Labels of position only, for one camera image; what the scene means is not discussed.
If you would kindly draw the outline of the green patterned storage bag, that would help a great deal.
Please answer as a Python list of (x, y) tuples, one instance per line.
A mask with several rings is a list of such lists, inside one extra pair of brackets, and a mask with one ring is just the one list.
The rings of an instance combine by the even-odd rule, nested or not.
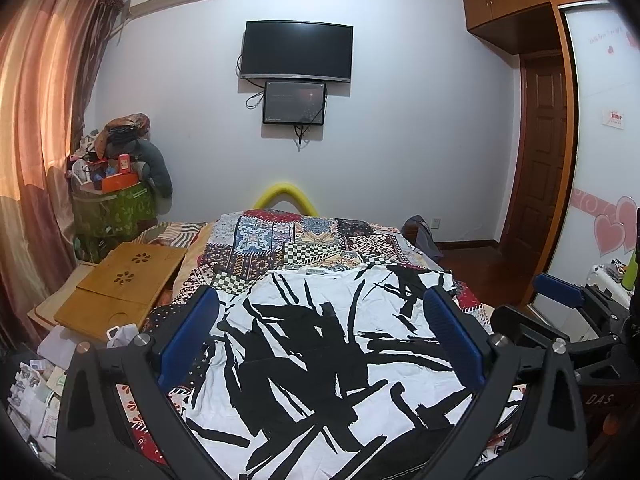
[(78, 191), (73, 213), (76, 256), (92, 263), (157, 224), (154, 193), (145, 183), (107, 194)]

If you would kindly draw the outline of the small wall monitor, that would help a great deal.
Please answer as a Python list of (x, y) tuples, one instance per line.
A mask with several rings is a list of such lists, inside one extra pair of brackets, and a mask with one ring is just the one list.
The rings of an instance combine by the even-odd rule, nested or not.
[(301, 80), (265, 82), (262, 122), (267, 125), (322, 126), (326, 85)]

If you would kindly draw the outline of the yellow curved bed rail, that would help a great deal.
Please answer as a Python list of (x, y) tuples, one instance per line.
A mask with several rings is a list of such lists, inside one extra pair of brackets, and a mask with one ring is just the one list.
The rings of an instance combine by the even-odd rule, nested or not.
[(254, 203), (254, 209), (266, 209), (280, 200), (291, 203), (300, 214), (318, 217), (318, 211), (314, 208), (308, 196), (297, 186), (288, 182), (279, 182), (267, 188)]

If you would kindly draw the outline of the orange box on pile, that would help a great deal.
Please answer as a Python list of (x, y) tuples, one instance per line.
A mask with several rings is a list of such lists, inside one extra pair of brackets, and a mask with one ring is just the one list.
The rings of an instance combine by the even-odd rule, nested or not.
[(105, 169), (105, 177), (101, 181), (103, 193), (113, 193), (124, 188), (136, 185), (139, 182), (138, 175), (132, 168), (129, 154), (120, 154), (116, 160), (112, 160)]

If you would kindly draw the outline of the grey plush toy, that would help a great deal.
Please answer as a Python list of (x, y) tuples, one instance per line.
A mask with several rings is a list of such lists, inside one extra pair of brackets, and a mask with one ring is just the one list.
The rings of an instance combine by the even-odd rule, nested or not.
[(149, 178), (163, 198), (172, 196), (172, 182), (162, 152), (150, 141), (140, 139), (134, 144), (132, 151), (138, 162), (149, 166)]

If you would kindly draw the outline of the wooden lap desk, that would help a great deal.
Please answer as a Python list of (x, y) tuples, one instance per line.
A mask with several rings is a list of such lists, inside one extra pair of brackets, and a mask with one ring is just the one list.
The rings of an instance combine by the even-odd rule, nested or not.
[(120, 244), (77, 284), (55, 322), (99, 341), (113, 327), (140, 327), (185, 255), (184, 248)]

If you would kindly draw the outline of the patchwork patterned bed blanket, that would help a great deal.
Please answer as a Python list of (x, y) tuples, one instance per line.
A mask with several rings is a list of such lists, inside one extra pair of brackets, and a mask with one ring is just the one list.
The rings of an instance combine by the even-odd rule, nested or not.
[[(452, 298), (454, 303), (474, 315), (478, 322), (487, 322), (484, 306), (469, 287), (414, 247), (396, 229), (360, 220), (249, 210), (225, 214), (198, 232), (171, 298), (151, 311), (143, 328), (154, 333), (189, 302), (199, 287), (215, 289), (216, 280), (247, 288), (271, 271), (347, 271), (358, 266), (404, 266), (449, 273), (460, 289), (459, 296)], [(209, 333), (186, 377), (169, 393), (183, 421), (196, 371), (205, 359), (208, 337)]]

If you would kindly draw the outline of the pile of papers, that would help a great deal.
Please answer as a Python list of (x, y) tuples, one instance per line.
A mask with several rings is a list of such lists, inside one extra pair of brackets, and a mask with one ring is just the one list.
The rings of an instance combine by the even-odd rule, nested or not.
[(34, 356), (17, 359), (1, 391), (6, 414), (23, 440), (48, 467), (55, 466), (58, 413), (66, 372), (84, 337), (61, 325), (41, 341)]

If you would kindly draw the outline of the wooden overhead cabinet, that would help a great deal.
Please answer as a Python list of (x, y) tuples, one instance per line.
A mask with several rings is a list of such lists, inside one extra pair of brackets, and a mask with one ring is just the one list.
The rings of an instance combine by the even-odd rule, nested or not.
[(512, 55), (561, 47), (554, 0), (463, 0), (466, 28)]

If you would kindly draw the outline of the grey bag by bed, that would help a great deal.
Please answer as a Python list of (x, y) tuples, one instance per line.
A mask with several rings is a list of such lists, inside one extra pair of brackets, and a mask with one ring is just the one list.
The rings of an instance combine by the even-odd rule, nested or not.
[(435, 244), (432, 232), (420, 214), (410, 217), (404, 223), (400, 232), (409, 243), (424, 252), (428, 258), (431, 258), (436, 263), (442, 260), (444, 255)]

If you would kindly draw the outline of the brown wooden door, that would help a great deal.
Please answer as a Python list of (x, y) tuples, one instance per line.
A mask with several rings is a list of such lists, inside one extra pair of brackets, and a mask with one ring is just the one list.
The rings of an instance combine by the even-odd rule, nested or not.
[(516, 307), (546, 244), (564, 166), (566, 91), (561, 55), (524, 58), (521, 135), (508, 218), (500, 240), (507, 304)]

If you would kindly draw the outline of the large wall television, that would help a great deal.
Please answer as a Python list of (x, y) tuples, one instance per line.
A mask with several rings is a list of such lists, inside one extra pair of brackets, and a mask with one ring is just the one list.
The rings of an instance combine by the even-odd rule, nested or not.
[(240, 56), (245, 79), (352, 79), (354, 28), (299, 21), (248, 21)]

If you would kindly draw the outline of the white wardrobe sliding door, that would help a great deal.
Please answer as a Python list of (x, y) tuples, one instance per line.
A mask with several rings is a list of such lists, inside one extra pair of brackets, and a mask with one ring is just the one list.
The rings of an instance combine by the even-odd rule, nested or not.
[(639, 208), (639, 40), (614, 6), (561, 9), (576, 77), (570, 201), (549, 273), (584, 284), (592, 267), (629, 261)]

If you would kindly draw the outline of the black and white shirt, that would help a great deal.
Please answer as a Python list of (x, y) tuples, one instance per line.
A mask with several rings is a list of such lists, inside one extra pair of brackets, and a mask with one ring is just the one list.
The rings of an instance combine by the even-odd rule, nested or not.
[(184, 421), (232, 479), (409, 479), (472, 402), (423, 313), (446, 272), (271, 271), (220, 311)]

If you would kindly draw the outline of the pink orange curtain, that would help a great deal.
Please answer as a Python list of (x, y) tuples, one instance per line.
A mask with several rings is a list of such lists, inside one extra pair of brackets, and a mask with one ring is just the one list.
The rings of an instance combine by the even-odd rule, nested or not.
[(67, 163), (124, 0), (15, 0), (1, 22), (1, 326), (25, 344), (27, 313), (76, 266)]

